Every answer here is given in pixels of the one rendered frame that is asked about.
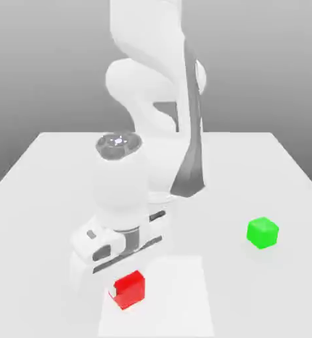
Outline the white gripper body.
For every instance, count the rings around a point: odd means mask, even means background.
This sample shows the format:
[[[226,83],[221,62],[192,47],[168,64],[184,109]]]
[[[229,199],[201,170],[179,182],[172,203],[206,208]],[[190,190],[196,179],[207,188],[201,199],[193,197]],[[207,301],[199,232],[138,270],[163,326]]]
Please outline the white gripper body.
[[[173,236],[168,232],[76,232],[71,247],[69,285],[79,293],[91,279],[108,284],[147,267],[171,251]]]

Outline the small red cube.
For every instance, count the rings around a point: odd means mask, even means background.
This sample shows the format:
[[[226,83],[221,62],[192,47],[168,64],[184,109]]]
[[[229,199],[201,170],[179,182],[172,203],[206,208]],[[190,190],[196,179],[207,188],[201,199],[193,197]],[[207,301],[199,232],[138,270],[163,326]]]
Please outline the small red cube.
[[[115,281],[108,294],[121,310],[126,310],[145,298],[145,277],[135,270]]]

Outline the small green cube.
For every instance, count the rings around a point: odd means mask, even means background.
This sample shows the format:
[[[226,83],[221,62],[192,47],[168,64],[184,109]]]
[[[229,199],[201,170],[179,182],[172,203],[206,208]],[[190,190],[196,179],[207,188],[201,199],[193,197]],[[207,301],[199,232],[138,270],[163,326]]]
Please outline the small green cube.
[[[247,227],[247,240],[258,249],[276,244],[279,227],[266,217],[250,220]]]

